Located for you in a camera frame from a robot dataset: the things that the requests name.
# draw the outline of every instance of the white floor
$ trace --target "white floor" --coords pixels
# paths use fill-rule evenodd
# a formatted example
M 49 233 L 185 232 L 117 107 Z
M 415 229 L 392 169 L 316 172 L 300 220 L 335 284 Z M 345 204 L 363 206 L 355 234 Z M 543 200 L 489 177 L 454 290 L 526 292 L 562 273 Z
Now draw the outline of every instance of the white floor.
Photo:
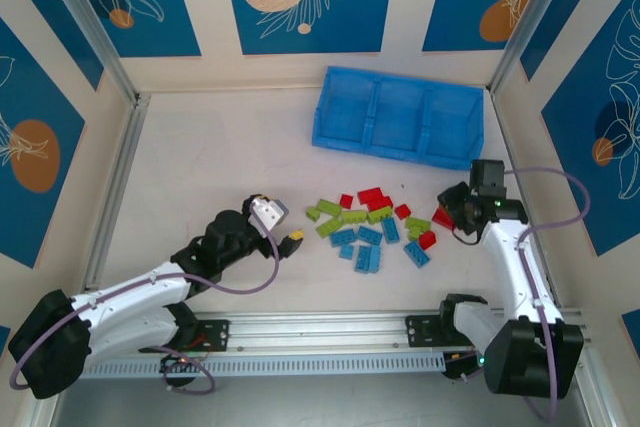
M 468 173 L 325 150 L 311 146 L 319 89 L 152 96 L 127 185 L 102 286 L 142 274 L 204 233 L 218 211 L 240 209 L 251 194 L 280 198 L 290 209 L 278 237 L 304 228 L 304 244 L 281 264 L 265 291 L 236 296 L 209 290 L 189 301 L 196 312 L 296 312 L 437 308 L 450 292 L 482 295 L 499 307 L 496 276 L 481 246 L 466 247 L 435 226 L 431 262 L 418 269 L 403 240 L 386 245 L 377 274 L 354 272 L 305 208 L 318 199 L 381 187 L 398 205 L 430 218 L 436 195 Z M 504 140 L 485 96 L 483 157 L 508 164 Z M 519 197 L 513 178 L 510 197 Z M 264 282 L 271 260 L 254 254 L 223 274 L 221 284 L 247 289 Z

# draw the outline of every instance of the lego brick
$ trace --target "lego brick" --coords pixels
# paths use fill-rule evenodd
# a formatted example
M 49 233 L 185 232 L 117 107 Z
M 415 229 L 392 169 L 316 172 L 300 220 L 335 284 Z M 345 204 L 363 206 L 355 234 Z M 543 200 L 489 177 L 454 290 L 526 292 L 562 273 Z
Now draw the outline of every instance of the lego brick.
M 353 204 L 353 195 L 342 194 L 340 197 L 340 205 L 343 209 L 350 209 Z
M 371 247 L 361 245 L 358 247 L 358 258 L 356 259 L 356 272 L 366 274 L 369 272 L 369 260 L 371 259 Z
M 331 239 L 331 247 L 340 247 L 355 242 L 356 233 L 353 229 L 340 230 L 331 234 L 329 238 Z
M 427 250 L 429 247 L 431 247 L 435 243 L 436 243 L 436 234 L 432 230 L 425 232 L 418 239 L 418 244 L 420 245 L 420 248 L 422 250 Z
M 422 232 L 420 231 L 420 227 L 417 225 L 414 225 L 409 229 L 409 234 L 408 234 L 409 240 L 411 241 L 418 240 L 420 238 L 421 233 Z
M 340 247 L 340 258 L 347 260 L 353 259 L 353 252 L 355 250 L 356 248 L 351 244 L 343 245 L 342 247 Z
M 307 217 L 310 218 L 311 220 L 313 220 L 314 222 L 317 222 L 318 219 L 320 218 L 320 214 L 322 212 L 320 212 L 318 209 L 316 209 L 315 207 L 309 207 L 307 209 Z
M 417 242 L 411 242 L 404 246 L 404 251 L 409 258 L 416 264 L 416 267 L 422 268 L 429 262 L 429 256 L 424 253 Z
M 342 227 L 342 221 L 339 218 L 334 217 L 333 219 L 329 219 L 324 224 L 316 227 L 316 232 L 318 232 L 320 237 L 324 239 L 329 234 L 334 233 L 340 227 Z
M 380 210 L 383 207 L 391 207 L 393 208 L 393 201 L 391 197 L 380 197 L 379 199 L 372 200 L 367 204 L 367 208 L 369 212 L 373 212 L 374 210 Z
M 416 217 L 407 217 L 407 220 L 404 222 L 404 226 L 407 229 L 412 229 L 413 227 L 420 227 L 420 233 L 423 234 L 427 230 L 431 230 L 431 222 L 428 220 L 418 219 Z
M 435 214 L 433 214 L 431 220 L 436 224 L 445 227 L 447 230 L 453 230 L 453 219 L 451 219 L 442 205 L 438 206 L 438 210 L 436 210 Z
M 396 215 L 400 220 L 404 220 L 411 215 L 411 209 L 407 204 L 402 204 L 396 207 Z
M 316 207 L 320 212 L 329 214 L 332 217 L 337 217 L 342 212 L 342 206 L 329 202 L 328 200 L 320 199 L 318 206 Z
M 384 207 L 380 210 L 375 210 L 373 212 L 369 212 L 367 216 L 369 218 L 370 224 L 377 224 L 382 219 L 386 219 L 387 217 L 391 217 L 391 207 Z
M 377 245 L 371 246 L 371 254 L 369 255 L 369 273 L 375 274 L 380 270 L 380 254 L 381 249 Z
M 380 197 L 383 197 L 380 187 L 358 192 L 358 200 L 360 201 L 360 204 L 368 204 L 372 200 L 379 199 Z
M 380 245 L 382 241 L 382 234 L 376 230 L 369 229 L 364 225 L 361 225 L 358 229 L 358 238 L 370 243 L 371 245 Z
M 342 217 L 343 224 L 362 224 L 367 220 L 366 210 L 343 210 L 340 215 Z
M 398 227 L 393 217 L 387 217 L 382 219 L 382 231 L 384 232 L 384 238 L 387 244 L 395 244 L 400 242 L 400 234 L 398 234 Z

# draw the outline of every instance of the white wall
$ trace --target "white wall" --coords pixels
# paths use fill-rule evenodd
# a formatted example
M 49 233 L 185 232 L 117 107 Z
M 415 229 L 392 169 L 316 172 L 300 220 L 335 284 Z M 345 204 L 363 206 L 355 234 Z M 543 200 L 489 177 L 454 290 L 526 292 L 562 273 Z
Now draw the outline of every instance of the white wall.
M 501 50 L 422 53 L 435 0 L 390 0 L 380 54 L 242 55 L 231 0 L 185 0 L 202 57 L 123 59 L 142 91 L 321 85 L 328 65 L 486 85 Z
M 561 168 L 541 110 L 620 0 L 582 0 L 531 83 L 520 66 L 498 94 L 508 144 L 517 166 Z M 578 213 L 567 182 L 554 176 L 522 176 L 536 223 Z M 596 257 L 587 232 L 577 224 L 541 235 L 560 300 L 579 307 L 600 351 L 615 393 L 632 425 L 640 422 L 640 362 L 627 338 L 621 314 L 640 307 L 640 237 Z
M 14 333 L 42 295 L 58 288 L 71 293 L 80 285 L 128 107 L 107 76 L 98 92 L 93 90 L 30 0 L 0 0 L 0 17 L 85 120 L 38 264 L 32 270 L 0 254 L 0 325 Z M 0 360 L 3 426 L 23 425 L 21 405 L 33 399 L 9 388 L 14 366 L 5 350 Z

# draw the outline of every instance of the blue plastic bin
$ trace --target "blue plastic bin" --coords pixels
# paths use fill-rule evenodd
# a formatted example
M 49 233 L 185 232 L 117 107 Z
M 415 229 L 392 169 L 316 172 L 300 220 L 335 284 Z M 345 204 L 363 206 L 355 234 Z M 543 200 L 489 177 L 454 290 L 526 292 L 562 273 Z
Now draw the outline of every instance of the blue plastic bin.
M 467 170 L 484 143 L 483 89 L 329 67 L 318 147 Z

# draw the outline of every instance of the blue lego brick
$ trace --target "blue lego brick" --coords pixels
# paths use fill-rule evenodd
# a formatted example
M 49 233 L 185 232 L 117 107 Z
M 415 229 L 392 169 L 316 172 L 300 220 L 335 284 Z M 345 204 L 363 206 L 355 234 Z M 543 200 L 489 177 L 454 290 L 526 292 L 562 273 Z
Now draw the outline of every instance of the blue lego brick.
M 342 247 L 340 247 L 340 258 L 347 259 L 347 260 L 353 259 L 354 250 L 355 250 L 355 247 L 351 244 L 343 245 Z
M 375 274 L 380 270 L 380 247 L 371 246 L 371 255 L 369 256 L 369 273 Z
M 340 247 L 341 245 L 351 244 L 356 241 L 356 232 L 353 229 L 345 229 L 334 232 L 329 236 L 331 239 L 331 247 Z
M 483 105 L 477 87 L 329 67 L 311 141 L 326 149 L 469 170 L 484 142 Z
M 356 259 L 356 272 L 366 274 L 369 272 L 369 260 L 371 259 L 371 247 L 361 245 L 358 247 L 358 258 Z
M 424 251 L 420 248 L 420 244 L 418 244 L 417 242 L 411 242 L 405 245 L 404 251 L 418 268 L 424 267 L 427 262 L 431 260 L 429 256 L 425 254 Z
M 384 232 L 384 238 L 387 244 L 400 242 L 400 234 L 398 234 L 398 227 L 393 217 L 382 219 L 382 231 Z
M 370 243 L 371 245 L 380 245 L 382 234 L 376 230 L 361 225 L 358 229 L 358 238 Z

